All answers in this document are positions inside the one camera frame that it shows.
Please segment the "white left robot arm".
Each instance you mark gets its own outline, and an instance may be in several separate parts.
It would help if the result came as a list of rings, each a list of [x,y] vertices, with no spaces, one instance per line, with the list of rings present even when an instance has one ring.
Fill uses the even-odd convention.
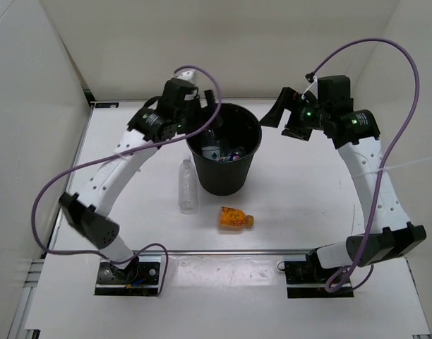
[[[119,225],[109,219],[115,201],[161,146],[200,133],[219,110],[216,106],[205,113],[195,71],[177,71],[162,94],[148,100],[131,118],[115,154],[98,162],[98,170],[83,189],[59,198],[67,223],[114,265],[113,272],[121,282],[135,280],[138,265],[134,252],[119,236]]]

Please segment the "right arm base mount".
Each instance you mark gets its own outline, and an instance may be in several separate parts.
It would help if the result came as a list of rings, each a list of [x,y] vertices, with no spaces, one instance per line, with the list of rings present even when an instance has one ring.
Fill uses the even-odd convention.
[[[330,299],[354,297],[350,281],[338,291],[329,293],[325,290],[326,281],[337,272],[337,268],[318,271],[311,268],[307,261],[279,261],[279,272],[284,273],[288,299]]]

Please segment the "red label water bottle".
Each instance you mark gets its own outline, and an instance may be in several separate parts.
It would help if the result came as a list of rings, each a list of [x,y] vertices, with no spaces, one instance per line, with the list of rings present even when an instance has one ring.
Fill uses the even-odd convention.
[[[214,161],[220,160],[220,143],[212,129],[208,129],[202,133],[200,142],[203,157]]]

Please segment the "clear unlabeled plastic bottle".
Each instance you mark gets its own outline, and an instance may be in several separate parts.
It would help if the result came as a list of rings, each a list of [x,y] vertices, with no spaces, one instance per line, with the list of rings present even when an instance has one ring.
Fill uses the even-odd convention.
[[[179,166],[178,204],[183,214],[194,214],[198,210],[197,176],[190,157],[184,158]]]

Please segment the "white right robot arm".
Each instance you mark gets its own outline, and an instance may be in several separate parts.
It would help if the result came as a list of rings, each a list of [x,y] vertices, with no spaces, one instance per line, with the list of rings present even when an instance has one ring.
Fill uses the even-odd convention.
[[[290,112],[282,135],[308,141],[322,131],[332,142],[351,175],[364,216],[365,232],[312,250],[306,257],[310,279],[321,283],[336,268],[364,267],[403,257],[426,239],[422,225],[413,225],[395,193],[389,174],[382,169],[380,131],[373,114],[355,111],[348,90],[319,103],[284,87],[260,125],[278,127]]]

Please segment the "small pepsi bottle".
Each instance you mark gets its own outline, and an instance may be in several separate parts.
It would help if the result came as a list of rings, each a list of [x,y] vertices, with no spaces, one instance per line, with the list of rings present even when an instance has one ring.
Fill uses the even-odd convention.
[[[243,158],[246,155],[246,150],[244,147],[237,147],[236,148],[238,150],[238,153],[234,153],[228,157],[220,157],[219,161],[221,162],[233,162],[233,161],[237,161],[240,160],[241,158]]]

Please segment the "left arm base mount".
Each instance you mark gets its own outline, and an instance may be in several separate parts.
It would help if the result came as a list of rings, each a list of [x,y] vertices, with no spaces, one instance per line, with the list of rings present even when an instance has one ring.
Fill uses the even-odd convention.
[[[163,260],[160,255],[142,255],[124,269],[101,260],[95,281],[95,296],[156,297],[160,294]]]

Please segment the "blue orange label bottle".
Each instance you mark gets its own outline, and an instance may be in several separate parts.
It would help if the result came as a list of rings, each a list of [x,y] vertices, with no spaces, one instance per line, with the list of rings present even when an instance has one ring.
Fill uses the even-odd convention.
[[[220,155],[222,157],[228,157],[234,153],[238,153],[236,147],[232,146],[231,143],[226,138],[223,138],[220,141]]]

